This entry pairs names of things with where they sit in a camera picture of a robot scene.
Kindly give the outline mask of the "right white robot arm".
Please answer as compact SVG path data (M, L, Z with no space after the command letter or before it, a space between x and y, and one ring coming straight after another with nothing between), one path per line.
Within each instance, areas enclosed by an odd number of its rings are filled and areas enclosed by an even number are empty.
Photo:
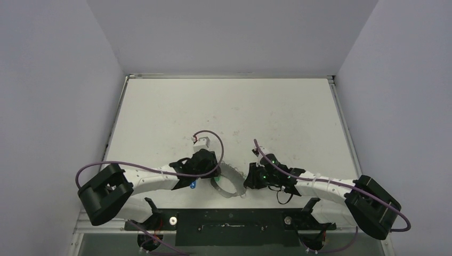
M319 224L356 226L367 235L384 240L401 215L400 203L378 182L367 175L358 179L336 179L305 169L287 167L274 154L253 153L256 162L249 165L244 187L275 188L291 196L314 199L301 214L303 225L309 229Z

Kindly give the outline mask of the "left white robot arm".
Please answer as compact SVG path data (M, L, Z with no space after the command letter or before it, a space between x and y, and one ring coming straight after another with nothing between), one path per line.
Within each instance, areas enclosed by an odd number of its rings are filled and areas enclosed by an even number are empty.
M159 223L156 207L142 193L189 187L197 179L221 174L221 161L215 152L201 149L191 157L151 169L120 162L101 162L104 168L84 185L76 182L77 195L92 225L103 225L114 218L133 220L143 228Z

